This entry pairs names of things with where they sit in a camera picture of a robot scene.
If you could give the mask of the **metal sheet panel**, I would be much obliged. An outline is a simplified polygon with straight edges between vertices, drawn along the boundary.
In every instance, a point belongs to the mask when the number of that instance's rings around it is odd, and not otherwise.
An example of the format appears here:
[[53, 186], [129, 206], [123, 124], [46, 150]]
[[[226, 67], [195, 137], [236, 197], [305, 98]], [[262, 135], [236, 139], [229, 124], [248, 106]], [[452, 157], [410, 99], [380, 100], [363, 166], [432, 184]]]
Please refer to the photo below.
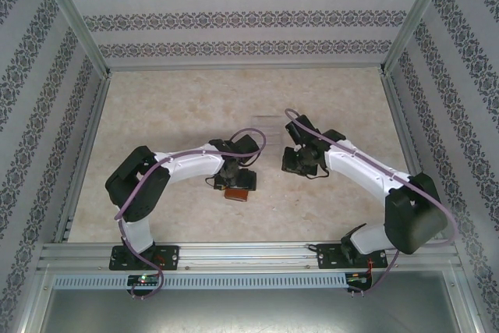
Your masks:
[[178, 290], [135, 301], [123, 291], [55, 291], [41, 333], [481, 333], [435, 289]]

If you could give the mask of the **aluminium frame post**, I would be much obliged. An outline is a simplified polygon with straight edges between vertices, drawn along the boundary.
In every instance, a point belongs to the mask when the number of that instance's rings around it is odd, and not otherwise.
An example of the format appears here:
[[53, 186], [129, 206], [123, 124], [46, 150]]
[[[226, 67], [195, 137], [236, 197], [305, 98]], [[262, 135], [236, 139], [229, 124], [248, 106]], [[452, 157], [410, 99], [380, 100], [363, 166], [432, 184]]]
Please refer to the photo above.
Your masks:
[[413, 31], [419, 25], [420, 20], [430, 5], [431, 0], [415, 0], [412, 8], [409, 10], [400, 31], [394, 39], [385, 60], [380, 65], [380, 74], [387, 76], [393, 70], [400, 54], [408, 44]]
[[23, 303], [15, 333], [41, 333], [48, 310], [54, 276], [47, 268], [36, 270], [27, 299]]
[[55, 0], [58, 3], [66, 21], [73, 29], [84, 51], [97, 70], [100, 78], [107, 78], [110, 72], [97, 43], [94, 41], [83, 17], [73, 0]]
[[485, 333], [464, 271], [450, 267], [442, 275], [460, 333]]

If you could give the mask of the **circuit board green light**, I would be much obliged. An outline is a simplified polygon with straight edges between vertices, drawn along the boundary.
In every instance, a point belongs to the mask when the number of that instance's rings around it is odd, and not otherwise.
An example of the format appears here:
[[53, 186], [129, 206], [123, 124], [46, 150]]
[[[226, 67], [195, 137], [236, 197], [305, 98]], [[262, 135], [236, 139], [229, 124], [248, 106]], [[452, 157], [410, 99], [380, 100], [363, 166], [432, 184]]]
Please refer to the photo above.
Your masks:
[[130, 275], [127, 279], [127, 285], [129, 287], [133, 286], [144, 286], [144, 287], [156, 287], [160, 281], [158, 275]]

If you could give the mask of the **brown leather card holder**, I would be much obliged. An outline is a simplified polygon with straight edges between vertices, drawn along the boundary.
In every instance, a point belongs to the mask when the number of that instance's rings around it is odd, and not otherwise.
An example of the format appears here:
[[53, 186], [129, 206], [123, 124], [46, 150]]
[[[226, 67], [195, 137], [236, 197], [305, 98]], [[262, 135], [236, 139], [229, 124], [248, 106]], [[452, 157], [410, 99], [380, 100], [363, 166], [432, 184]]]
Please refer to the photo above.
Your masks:
[[249, 190], [243, 189], [225, 189], [224, 198], [227, 200], [233, 200], [237, 202], [247, 202], [249, 196]]

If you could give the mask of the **aluminium side rail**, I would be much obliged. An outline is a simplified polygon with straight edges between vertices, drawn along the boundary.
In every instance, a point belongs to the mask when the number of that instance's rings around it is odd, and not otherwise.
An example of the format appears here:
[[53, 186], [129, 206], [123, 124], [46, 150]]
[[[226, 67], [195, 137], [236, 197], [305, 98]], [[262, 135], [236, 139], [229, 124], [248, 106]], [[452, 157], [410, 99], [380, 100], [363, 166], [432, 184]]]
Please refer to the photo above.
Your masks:
[[384, 89], [384, 94], [387, 99], [388, 107], [390, 109], [391, 117], [395, 125], [395, 131], [398, 136], [402, 154], [405, 160], [406, 167], [411, 175], [421, 172], [421, 165], [417, 158], [417, 152], [412, 143], [409, 127], [405, 120], [402, 106], [396, 94], [395, 87], [391, 82], [391, 78], [384, 72], [383, 66], [378, 69], [380, 81]]
[[112, 71], [109, 71], [101, 80], [99, 88], [95, 92], [89, 117], [86, 122], [85, 132], [79, 147], [79, 153], [75, 160], [73, 173], [62, 201], [62, 210], [61, 214], [58, 216], [56, 231], [54, 232], [52, 239], [53, 243], [62, 243], [65, 240], [67, 225], [76, 212], [99, 122], [104, 110], [105, 100], [108, 95], [111, 78]]

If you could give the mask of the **clear acrylic card stand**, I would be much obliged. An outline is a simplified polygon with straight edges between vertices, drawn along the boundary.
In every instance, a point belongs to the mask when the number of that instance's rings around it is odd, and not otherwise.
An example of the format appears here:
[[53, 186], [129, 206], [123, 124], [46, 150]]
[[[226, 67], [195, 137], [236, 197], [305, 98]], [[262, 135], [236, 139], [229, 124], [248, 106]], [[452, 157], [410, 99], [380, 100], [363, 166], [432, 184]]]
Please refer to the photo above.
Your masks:
[[266, 145], [261, 157], [266, 159], [280, 158], [284, 147], [283, 118], [276, 115], [255, 115], [251, 118], [250, 126], [260, 130], [266, 137]]

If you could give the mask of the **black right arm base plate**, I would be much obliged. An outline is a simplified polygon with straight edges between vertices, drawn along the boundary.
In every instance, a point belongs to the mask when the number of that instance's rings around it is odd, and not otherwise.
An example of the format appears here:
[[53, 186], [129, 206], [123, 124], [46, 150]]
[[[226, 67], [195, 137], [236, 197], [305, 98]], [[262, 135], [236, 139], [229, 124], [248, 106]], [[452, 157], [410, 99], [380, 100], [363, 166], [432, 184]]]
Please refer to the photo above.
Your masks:
[[367, 255], [361, 254], [353, 246], [342, 243], [319, 243], [317, 263], [319, 269], [385, 269], [388, 260], [383, 250]]

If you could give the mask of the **aluminium mounting rail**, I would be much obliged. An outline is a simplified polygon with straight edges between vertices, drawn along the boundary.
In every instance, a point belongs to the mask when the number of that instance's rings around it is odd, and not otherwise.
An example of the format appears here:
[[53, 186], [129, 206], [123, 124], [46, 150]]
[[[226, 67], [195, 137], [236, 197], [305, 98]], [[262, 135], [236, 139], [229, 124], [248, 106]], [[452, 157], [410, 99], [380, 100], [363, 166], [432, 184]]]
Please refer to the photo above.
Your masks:
[[[317, 255], [305, 242], [177, 243], [178, 273], [299, 273], [320, 271]], [[52, 274], [109, 272], [113, 243], [53, 243], [42, 246], [36, 270]], [[394, 271], [445, 271], [461, 268], [455, 246], [421, 248], [412, 255], [384, 251]]]

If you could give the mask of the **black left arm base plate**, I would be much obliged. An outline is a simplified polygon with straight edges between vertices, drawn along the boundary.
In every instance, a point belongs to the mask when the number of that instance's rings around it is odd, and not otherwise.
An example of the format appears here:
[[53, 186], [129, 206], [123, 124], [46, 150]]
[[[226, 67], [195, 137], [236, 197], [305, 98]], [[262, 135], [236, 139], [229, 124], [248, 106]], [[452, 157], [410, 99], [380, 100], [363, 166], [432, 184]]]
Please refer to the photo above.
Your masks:
[[[146, 260], [159, 267], [162, 271], [175, 271], [178, 267], [179, 247], [159, 246], [154, 244], [140, 253]], [[108, 265], [111, 271], [141, 271], [153, 270], [149, 264], [135, 257], [128, 247], [114, 246]]]

